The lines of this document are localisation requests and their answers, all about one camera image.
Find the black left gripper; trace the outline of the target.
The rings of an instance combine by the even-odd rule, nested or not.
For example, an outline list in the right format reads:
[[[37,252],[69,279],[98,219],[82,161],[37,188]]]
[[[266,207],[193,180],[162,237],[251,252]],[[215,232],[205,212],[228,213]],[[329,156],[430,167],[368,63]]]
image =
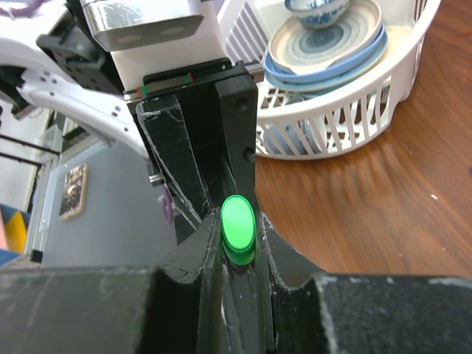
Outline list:
[[[257,87],[242,62],[151,74],[134,93],[127,104],[153,169],[194,229],[230,195],[257,206]]]

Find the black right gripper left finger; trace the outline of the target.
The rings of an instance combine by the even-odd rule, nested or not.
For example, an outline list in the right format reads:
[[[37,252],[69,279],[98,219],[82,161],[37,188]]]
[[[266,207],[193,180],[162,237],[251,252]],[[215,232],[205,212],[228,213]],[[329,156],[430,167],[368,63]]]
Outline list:
[[[219,353],[221,223],[158,265],[1,273],[3,353]]]

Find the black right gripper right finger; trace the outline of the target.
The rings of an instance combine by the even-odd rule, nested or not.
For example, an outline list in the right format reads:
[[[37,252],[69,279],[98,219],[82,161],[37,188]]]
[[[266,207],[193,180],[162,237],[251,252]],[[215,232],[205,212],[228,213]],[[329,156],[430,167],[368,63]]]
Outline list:
[[[451,276],[334,274],[260,230],[278,353],[469,353],[471,281]]]

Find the black green highlighter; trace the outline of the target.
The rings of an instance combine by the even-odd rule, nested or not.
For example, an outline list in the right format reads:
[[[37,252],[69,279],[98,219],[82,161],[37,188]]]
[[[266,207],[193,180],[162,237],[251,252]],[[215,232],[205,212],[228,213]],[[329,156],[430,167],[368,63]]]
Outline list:
[[[222,262],[221,352],[265,353],[265,325],[252,265]]]

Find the green highlighter cap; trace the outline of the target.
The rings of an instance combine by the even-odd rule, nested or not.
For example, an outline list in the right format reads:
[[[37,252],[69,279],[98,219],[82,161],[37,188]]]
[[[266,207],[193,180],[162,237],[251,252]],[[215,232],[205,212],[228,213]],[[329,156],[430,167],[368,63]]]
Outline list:
[[[256,220],[251,204],[242,195],[231,195],[221,207],[223,248],[229,260],[246,266],[254,259]]]

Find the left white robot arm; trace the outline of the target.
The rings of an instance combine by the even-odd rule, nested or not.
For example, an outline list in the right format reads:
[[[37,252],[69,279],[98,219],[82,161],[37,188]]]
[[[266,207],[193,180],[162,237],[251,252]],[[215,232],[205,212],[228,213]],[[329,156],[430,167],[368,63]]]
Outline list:
[[[226,49],[241,1],[34,1],[1,11],[1,95],[151,161],[199,224],[254,191],[257,87]]]

